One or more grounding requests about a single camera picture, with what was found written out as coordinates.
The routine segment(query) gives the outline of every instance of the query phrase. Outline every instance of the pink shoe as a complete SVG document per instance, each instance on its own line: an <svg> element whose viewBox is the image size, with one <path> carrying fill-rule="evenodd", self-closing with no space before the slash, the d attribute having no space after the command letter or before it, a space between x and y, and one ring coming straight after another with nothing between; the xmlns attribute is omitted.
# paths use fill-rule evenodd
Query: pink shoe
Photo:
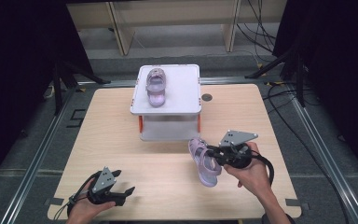
<svg viewBox="0 0 358 224"><path fill-rule="evenodd" d="M214 187L217 184L217 176L222 173L222 167L217 161L208 156L208 149L204 141L198 137L192 138L188 142L188 150L197 164L201 183L206 187Z"/></svg>
<svg viewBox="0 0 358 224"><path fill-rule="evenodd" d="M165 103L166 77L161 68L152 69L147 75L146 90L149 103L158 107Z"/></svg>

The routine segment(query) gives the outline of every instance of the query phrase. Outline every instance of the white platform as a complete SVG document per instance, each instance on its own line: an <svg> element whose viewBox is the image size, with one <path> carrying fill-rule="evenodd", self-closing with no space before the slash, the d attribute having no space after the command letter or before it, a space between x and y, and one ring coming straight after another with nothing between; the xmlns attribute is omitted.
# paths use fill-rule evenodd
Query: white platform
<svg viewBox="0 0 358 224"><path fill-rule="evenodd" d="M149 72L161 68L166 75L165 104L148 102ZM140 137L145 141L188 141L200 136L200 68L196 64L145 65L140 68L130 111L140 116Z"/></svg>

